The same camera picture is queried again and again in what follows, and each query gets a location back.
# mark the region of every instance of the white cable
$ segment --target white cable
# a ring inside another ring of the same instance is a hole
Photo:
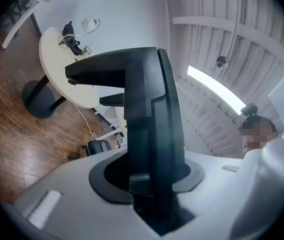
[[[85,119],[84,115],[81,113],[81,111],[78,109],[77,105],[74,104],[74,106],[76,106],[77,111],[82,115],[82,117],[84,118],[84,120],[86,121],[87,126],[90,128],[90,133],[92,134],[91,136],[91,140],[96,140],[96,133],[91,131],[91,127],[88,125],[87,120]]]

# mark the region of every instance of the wooden floor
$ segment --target wooden floor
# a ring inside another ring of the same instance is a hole
[[[1,48],[5,31],[0,31],[0,200],[12,202],[46,173],[79,155],[90,139],[85,120],[69,101],[52,117],[38,119],[25,109],[23,86],[44,76],[38,56],[38,39],[30,20],[19,30],[6,50]],[[60,95],[52,85],[55,99]],[[90,109],[79,108],[97,136],[111,131]],[[112,136],[107,140],[115,146]]]

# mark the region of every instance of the white wall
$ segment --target white wall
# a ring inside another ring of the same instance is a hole
[[[76,38],[93,48],[93,55],[134,48],[166,48],[166,19],[163,0],[50,0],[36,12],[40,31],[51,26],[63,29],[73,21],[75,34],[82,34],[84,18],[100,19],[92,34]]]

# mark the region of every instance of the table pedestal base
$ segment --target table pedestal base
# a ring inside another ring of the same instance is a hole
[[[30,104],[26,104],[27,98],[38,85],[39,81],[28,82],[22,91],[22,100],[25,108],[37,118],[49,118],[54,113],[54,109],[50,107],[54,104],[55,99],[49,87],[44,86]]]

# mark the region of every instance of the ceiling light fixture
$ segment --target ceiling light fixture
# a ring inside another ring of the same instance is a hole
[[[215,92],[219,97],[226,101],[237,114],[241,114],[241,109],[246,105],[221,83],[192,66],[188,67],[187,74]]]

